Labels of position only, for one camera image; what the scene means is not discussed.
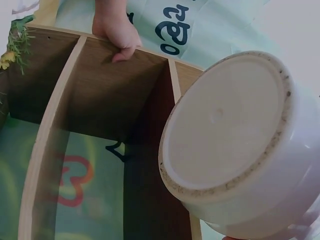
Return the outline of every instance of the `green plant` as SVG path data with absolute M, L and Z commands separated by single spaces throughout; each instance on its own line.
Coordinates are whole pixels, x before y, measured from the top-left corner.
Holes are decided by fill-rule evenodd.
M 17 19 L 11 22 L 11 29 L 8 36 L 7 51 L 0 58 L 0 71 L 6 70 L 11 63 L 17 63 L 21 73 L 24 74 L 24 67 L 28 62 L 24 57 L 29 52 L 29 40 L 34 38 L 30 35 L 30 30 L 26 23 L 34 19 L 33 15 L 26 16 L 23 19 Z

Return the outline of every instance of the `wooden board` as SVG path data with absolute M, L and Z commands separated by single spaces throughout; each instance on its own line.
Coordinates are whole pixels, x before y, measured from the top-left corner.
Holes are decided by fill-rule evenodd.
M 128 144 L 125 239 L 201 240 L 199 220 L 168 192 L 158 169 L 167 118 L 201 70 L 143 48 L 131 60 L 113 64 L 117 49 L 108 41 L 33 28 L 30 69 L 23 77 L 16 71 L 9 88 L 12 116 L 41 123 L 22 195 L 18 239 L 54 239 L 57 201 L 50 196 L 58 189 L 73 131 Z
M 200 77 L 203 71 L 199 68 L 175 62 L 175 67 L 179 79 L 181 94 L 184 95 L 192 84 Z
M 129 61 L 111 63 L 117 51 L 103 40 L 88 38 L 70 104 L 70 131 L 126 139 L 166 59 L 137 50 Z
M 10 69 L 9 108 L 13 118 L 40 124 L 57 80 L 79 35 L 31 27 L 28 68 Z
M 158 168 L 160 139 L 181 97 L 175 61 L 168 59 L 126 142 L 124 165 L 124 240 L 201 240 L 199 219 L 190 216 L 162 182 Z
M 75 65 L 86 43 L 80 37 L 69 56 L 41 121 L 22 193 L 18 240 L 54 240 L 62 163 L 69 132 L 66 131 Z

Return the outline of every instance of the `dark blue lettering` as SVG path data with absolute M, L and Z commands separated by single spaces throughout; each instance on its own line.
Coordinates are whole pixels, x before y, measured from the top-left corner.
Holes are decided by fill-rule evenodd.
M 161 34 L 163 28 L 166 28 L 167 33 L 171 36 L 172 40 L 178 45 L 185 45 L 188 41 L 188 29 L 190 28 L 189 24 L 183 22 L 171 22 L 171 21 L 163 21 L 160 22 L 155 27 L 155 34 L 165 41 L 164 37 Z M 179 40 L 178 37 L 182 33 L 182 39 Z
M 108 150 L 110 153 L 114 154 L 116 157 L 118 157 L 123 163 L 128 161 L 131 157 L 128 155 L 122 155 L 120 152 L 118 152 L 116 149 L 119 148 L 121 145 L 121 142 L 118 141 L 114 145 L 111 146 L 105 146 L 105 149 Z
M 162 52 L 164 52 L 165 54 L 170 54 L 170 55 L 179 55 L 180 50 L 178 48 L 176 48 L 175 46 L 171 46 L 169 44 L 166 43 L 162 43 L 160 45 L 160 49 L 162 50 Z
M 170 13 L 174 13 L 176 19 L 181 21 L 181 22 L 183 22 L 186 19 L 186 11 L 188 11 L 188 10 L 189 10 L 188 7 L 177 4 L 176 8 L 174 8 L 174 7 L 165 7 L 163 9 L 163 15 L 165 15 L 168 19 L 172 19 Z
M 126 16 L 128 17 L 130 23 L 134 24 L 134 13 L 130 12 L 130 13 L 126 13 Z

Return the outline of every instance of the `wooden frame edge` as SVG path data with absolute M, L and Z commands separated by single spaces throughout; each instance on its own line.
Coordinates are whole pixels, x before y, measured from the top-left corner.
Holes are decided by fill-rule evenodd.
M 104 39 L 102 37 L 99 37 L 99 36 L 96 36 L 96 35 L 93 35 L 93 34 L 90 34 L 90 33 L 69 30 L 69 29 L 66 29 L 66 28 L 59 28 L 59 27 L 47 26 L 47 25 L 38 25 L 38 24 L 34 24 L 32 22 L 28 23 L 27 26 L 31 27 L 31 28 L 45 29 L 45 30 L 51 30 L 51 31 L 60 31 L 60 32 L 63 32 L 63 33 L 74 34 L 74 35 L 84 36 L 84 37 L 87 37 L 87 38 L 98 39 L 98 40 L 102 40 L 102 41 L 105 41 L 105 42 L 109 42 L 109 40 L 107 40 L 107 39 Z M 197 65 L 194 65 L 194 64 L 191 64 L 191 63 L 187 63 L 187 62 L 182 61 L 182 60 L 180 60 L 178 58 L 173 58 L 173 57 L 167 56 L 167 55 L 162 54 L 162 53 L 154 52 L 154 51 L 146 49 L 144 47 L 137 47 L 137 50 L 145 52 L 145 53 L 157 55 L 159 57 L 162 57 L 162 58 L 165 58 L 165 59 L 168 59 L 168 60 L 172 60 L 172 61 L 184 64 L 186 66 L 189 66 L 189 67 L 204 71 L 204 69 L 202 67 L 200 67 L 200 66 L 197 66 Z
M 200 219 L 189 214 L 192 240 L 202 240 Z
M 52 92 L 51 98 L 44 112 L 35 144 L 32 149 L 31 158 L 26 173 L 22 199 L 20 204 L 20 215 L 18 225 L 18 240 L 34 240 L 33 238 L 33 208 L 36 200 L 38 183 L 40 180 L 41 166 L 46 151 L 49 149 L 49 139 L 51 138 L 52 128 L 59 117 L 57 110 L 61 105 L 63 97 L 66 95 L 70 78 L 74 72 L 77 60 L 85 46 L 87 37 L 80 36 L 77 44 L 73 48 Z
M 178 77 L 175 60 L 169 58 L 168 64 L 169 64 L 170 75 L 171 75 L 174 104 L 177 104 L 177 102 L 181 98 L 181 88 L 180 88 L 179 77 Z
M 174 104 L 177 104 L 179 99 L 182 97 L 176 62 L 176 60 L 168 58 L 168 64 L 171 75 L 171 84 L 174 96 Z M 200 220 L 191 214 L 189 214 L 189 218 L 192 240 L 202 240 Z

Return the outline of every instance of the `white plastic pot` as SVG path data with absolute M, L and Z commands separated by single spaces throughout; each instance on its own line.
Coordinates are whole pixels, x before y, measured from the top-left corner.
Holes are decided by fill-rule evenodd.
M 276 57 L 227 57 L 173 109 L 159 169 L 167 189 L 217 232 L 274 235 L 310 211 L 320 192 L 317 102 Z

